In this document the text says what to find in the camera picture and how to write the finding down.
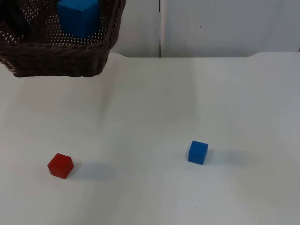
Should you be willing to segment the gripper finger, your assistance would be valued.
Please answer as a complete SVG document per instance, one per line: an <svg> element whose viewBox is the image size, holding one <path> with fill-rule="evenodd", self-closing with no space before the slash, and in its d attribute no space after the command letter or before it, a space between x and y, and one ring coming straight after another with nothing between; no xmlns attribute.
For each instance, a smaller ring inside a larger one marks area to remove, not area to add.
<svg viewBox="0 0 300 225"><path fill-rule="evenodd" d="M30 33L30 28L16 0L0 1L0 18L17 34L27 37Z"/></svg>

